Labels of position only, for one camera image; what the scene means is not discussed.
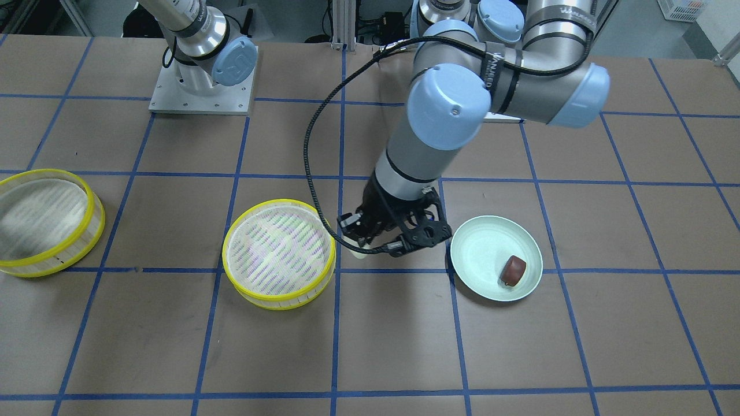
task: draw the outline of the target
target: white plate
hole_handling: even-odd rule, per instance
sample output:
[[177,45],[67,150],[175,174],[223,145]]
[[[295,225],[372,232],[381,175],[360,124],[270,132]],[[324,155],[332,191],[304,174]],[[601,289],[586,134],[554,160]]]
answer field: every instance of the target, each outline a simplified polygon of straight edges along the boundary
[[[516,286],[506,286],[500,276],[512,255],[527,268]],[[534,238],[519,224],[495,215],[461,225],[452,237],[450,259],[465,285],[494,301],[518,301],[532,293],[542,277],[542,253]]]

